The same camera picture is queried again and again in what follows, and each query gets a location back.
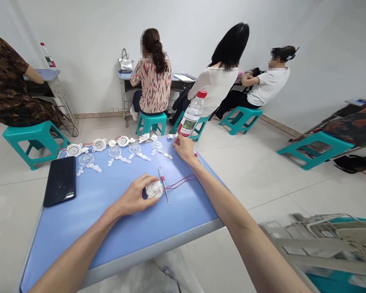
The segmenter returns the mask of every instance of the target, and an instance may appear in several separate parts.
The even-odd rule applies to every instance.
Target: water bottle
[[[178,128],[178,134],[189,137],[198,122],[203,109],[203,99],[206,98],[207,91],[199,91],[196,97],[192,99],[190,106],[184,112],[182,121]]]

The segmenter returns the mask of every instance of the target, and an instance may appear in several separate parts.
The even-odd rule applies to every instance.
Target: handbag
[[[122,58],[118,59],[119,72],[132,72],[133,71],[133,60],[129,59],[129,54],[126,52],[126,49],[122,49]]]

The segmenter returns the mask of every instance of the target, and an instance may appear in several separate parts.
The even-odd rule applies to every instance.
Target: smartphone
[[[66,157],[52,161],[46,185],[44,207],[76,197],[76,158]]]

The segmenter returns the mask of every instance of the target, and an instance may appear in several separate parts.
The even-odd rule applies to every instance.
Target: white sneaker
[[[137,121],[138,120],[139,113],[137,113],[136,111],[134,111],[134,108],[133,107],[130,107],[130,114],[133,116],[133,120],[134,121]]]

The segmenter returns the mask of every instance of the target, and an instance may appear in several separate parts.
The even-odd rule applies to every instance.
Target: man
[[[293,46],[274,48],[271,51],[272,58],[268,63],[268,72],[253,77],[248,73],[244,74],[241,83],[244,87],[253,85],[251,91],[246,94],[236,90],[228,93],[222,101],[215,116],[222,119],[225,112],[237,106],[257,109],[274,98],[288,81],[290,69],[286,62],[295,57],[296,49]]]
[[[237,198],[194,156],[192,140],[178,136],[175,138],[174,147],[179,156],[192,168],[214,210],[228,228],[256,291],[311,292]],[[157,180],[157,177],[148,174],[134,180],[128,190],[64,251],[29,292],[77,292],[95,254],[115,223],[123,216],[142,211],[158,202],[157,198],[142,198],[142,189]]]

